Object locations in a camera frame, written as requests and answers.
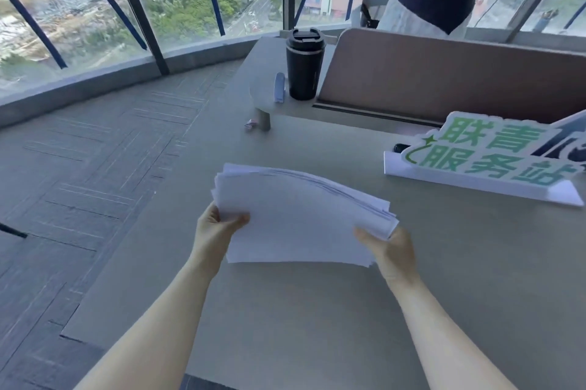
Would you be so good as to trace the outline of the person's left hand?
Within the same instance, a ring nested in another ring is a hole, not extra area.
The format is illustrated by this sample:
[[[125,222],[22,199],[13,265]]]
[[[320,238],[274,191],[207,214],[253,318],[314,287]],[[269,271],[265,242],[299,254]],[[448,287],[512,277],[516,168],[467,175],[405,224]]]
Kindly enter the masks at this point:
[[[229,219],[223,219],[215,202],[211,202],[197,220],[189,262],[209,277],[216,276],[227,253],[231,239],[223,234],[223,222]]]

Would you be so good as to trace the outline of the person's right hand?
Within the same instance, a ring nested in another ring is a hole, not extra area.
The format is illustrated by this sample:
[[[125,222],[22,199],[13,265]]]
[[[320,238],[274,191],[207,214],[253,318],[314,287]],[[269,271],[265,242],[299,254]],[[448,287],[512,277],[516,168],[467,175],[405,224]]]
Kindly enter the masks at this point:
[[[410,234],[397,226],[387,240],[384,252],[371,252],[382,277],[392,291],[412,287],[420,276]]]

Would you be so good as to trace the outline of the stack of white paper sheets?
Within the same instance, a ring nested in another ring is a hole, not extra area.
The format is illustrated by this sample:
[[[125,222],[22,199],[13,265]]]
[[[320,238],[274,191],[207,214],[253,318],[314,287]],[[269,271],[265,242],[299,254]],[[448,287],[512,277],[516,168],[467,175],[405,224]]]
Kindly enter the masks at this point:
[[[369,267],[354,237],[388,239],[399,224],[388,201],[305,172],[224,164],[212,197],[223,218],[248,214],[231,239],[229,263],[321,262]]]

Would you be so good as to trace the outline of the person's right forearm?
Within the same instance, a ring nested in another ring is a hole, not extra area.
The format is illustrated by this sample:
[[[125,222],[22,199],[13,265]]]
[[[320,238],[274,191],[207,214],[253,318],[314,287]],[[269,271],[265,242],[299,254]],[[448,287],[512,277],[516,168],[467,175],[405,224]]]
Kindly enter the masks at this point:
[[[450,318],[419,275],[386,281],[430,390],[518,390]]]

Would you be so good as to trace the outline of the person's left forearm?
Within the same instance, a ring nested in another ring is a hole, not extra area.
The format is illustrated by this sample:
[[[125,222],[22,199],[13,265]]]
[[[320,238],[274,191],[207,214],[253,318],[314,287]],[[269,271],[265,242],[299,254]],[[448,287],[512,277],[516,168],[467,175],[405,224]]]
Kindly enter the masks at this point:
[[[223,257],[192,254],[74,390],[179,390],[209,285]]]

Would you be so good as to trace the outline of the green and white sign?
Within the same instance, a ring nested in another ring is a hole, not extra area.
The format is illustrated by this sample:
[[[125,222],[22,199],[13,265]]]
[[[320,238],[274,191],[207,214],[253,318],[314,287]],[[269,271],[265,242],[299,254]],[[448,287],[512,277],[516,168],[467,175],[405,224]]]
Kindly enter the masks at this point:
[[[384,153],[385,175],[586,206],[573,180],[586,172],[586,110],[547,125],[451,112],[440,128]]]

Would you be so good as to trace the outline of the black travel mug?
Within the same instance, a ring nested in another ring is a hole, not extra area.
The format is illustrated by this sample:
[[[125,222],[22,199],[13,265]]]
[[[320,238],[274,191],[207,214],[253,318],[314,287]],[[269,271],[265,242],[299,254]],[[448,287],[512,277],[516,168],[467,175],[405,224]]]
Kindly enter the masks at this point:
[[[307,101],[316,97],[325,54],[325,38],[317,28],[294,29],[286,40],[289,96]]]

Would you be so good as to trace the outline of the brown desk divider panel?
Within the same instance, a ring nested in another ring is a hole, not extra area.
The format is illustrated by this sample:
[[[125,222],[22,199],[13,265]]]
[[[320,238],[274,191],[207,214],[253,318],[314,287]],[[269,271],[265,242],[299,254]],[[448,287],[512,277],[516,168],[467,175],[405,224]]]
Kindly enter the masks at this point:
[[[586,55],[352,28],[317,104],[422,124],[451,112],[553,124],[586,110]]]

